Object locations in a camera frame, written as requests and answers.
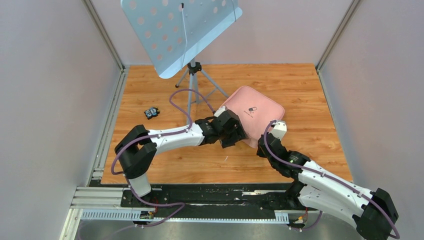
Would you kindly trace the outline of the pink medicine kit case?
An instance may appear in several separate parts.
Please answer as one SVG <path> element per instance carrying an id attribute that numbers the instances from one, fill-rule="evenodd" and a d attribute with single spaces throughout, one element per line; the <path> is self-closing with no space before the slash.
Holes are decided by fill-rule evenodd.
<path id="1" fill-rule="evenodd" d="M 281 120 L 285 114 L 282 105 L 247 85 L 239 87 L 221 105 L 239 117 L 247 135 L 244 142 L 255 149 L 270 121 Z"/>

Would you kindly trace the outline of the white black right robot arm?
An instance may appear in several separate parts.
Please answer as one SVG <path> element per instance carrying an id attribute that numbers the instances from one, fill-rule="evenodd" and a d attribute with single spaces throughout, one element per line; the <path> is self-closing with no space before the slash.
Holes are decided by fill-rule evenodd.
<path id="1" fill-rule="evenodd" d="M 365 240 L 400 239 L 399 214 L 391 195 L 355 185 L 325 170 L 308 156 L 287 150 L 271 133 L 258 140 L 257 155 L 266 158 L 282 176 L 293 179 L 285 195 L 292 209 L 303 205 L 328 213 L 353 226 Z"/>

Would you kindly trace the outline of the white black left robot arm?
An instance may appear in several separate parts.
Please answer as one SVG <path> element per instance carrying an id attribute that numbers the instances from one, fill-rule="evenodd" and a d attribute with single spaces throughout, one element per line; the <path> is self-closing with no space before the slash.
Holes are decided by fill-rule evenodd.
<path id="1" fill-rule="evenodd" d="M 222 148 L 246 140 L 247 134 L 239 117 L 231 110 L 165 130 L 148 130 L 135 126 L 115 147 L 122 173 L 134 190 L 134 200 L 140 206 L 153 201 L 147 171 L 155 156 L 174 149 L 197 147 L 220 142 Z"/>

